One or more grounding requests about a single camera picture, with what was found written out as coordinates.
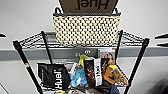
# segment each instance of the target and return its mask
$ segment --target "white patterned basket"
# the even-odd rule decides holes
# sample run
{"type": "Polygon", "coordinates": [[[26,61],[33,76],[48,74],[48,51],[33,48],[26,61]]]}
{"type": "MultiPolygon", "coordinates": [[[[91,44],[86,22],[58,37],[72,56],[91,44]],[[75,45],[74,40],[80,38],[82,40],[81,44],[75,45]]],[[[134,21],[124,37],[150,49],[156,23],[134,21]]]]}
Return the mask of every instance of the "white patterned basket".
{"type": "Polygon", "coordinates": [[[53,16],[61,45],[111,45],[118,35],[120,16],[53,16]]]}

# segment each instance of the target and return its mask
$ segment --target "shelf post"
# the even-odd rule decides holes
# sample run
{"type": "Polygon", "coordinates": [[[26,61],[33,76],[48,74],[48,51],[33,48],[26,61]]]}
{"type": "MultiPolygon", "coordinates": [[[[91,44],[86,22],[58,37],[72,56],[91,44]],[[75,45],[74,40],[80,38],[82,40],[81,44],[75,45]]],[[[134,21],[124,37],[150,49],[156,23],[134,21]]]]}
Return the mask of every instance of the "shelf post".
{"type": "Polygon", "coordinates": [[[133,80],[133,78],[134,78],[134,76],[135,76],[135,73],[136,73],[136,71],[137,71],[137,69],[138,69],[138,66],[139,66],[139,64],[140,64],[140,61],[141,61],[141,59],[142,59],[142,56],[143,56],[143,54],[144,54],[144,52],[145,52],[146,47],[148,46],[148,44],[149,44],[149,39],[148,39],[148,38],[145,38],[144,41],[143,41],[143,43],[142,43],[142,47],[141,47],[141,50],[140,50],[140,52],[139,52],[138,58],[137,58],[137,60],[136,60],[136,63],[135,63],[135,65],[134,65],[134,68],[133,68],[133,70],[132,70],[130,79],[128,80],[129,85],[126,87],[124,94],[127,94],[129,88],[131,87],[132,80],[133,80]]]}
{"type": "Polygon", "coordinates": [[[50,60],[50,63],[53,64],[52,58],[51,58],[51,53],[50,53],[49,48],[48,48],[48,45],[47,45],[47,40],[46,40],[44,31],[41,31],[41,35],[42,35],[43,40],[44,40],[45,48],[46,48],[46,50],[47,50],[47,54],[48,54],[48,58],[49,58],[49,60],[50,60]]]}
{"type": "Polygon", "coordinates": [[[120,48],[120,42],[121,42],[122,35],[123,35],[123,30],[121,30],[120,33],[119,33],[117,49],[115,50],[115,61],[117,61],[118,51],[119,51],[119,48],[120,48]]]}
{"type": "Polygon", "coordinates": [[[43,94],[42,88],[39,85],[39,83],[38,83],[38,81],[37,81],[32,69],[30,67],[30,64],[29,64],[29,62],[28,62],[28,60],[27,60],[27,58],[26,58],[26,56],[25,56],[25,54],[24,54],[24,52],[22,50],[22,46],[20,45],[20,43],[18,41],[13,41],[13,45],[14,45],[15,49],[17,50],[17,52],[19,53],[24,65],[26,66],[26,69],[27,69],[29,75],[31,76],[31,78],[32,78],[32,80],[34,82],[34,84],[35,84],[35,86],[37,88],[37,91],[40,94],[43,94]]]}

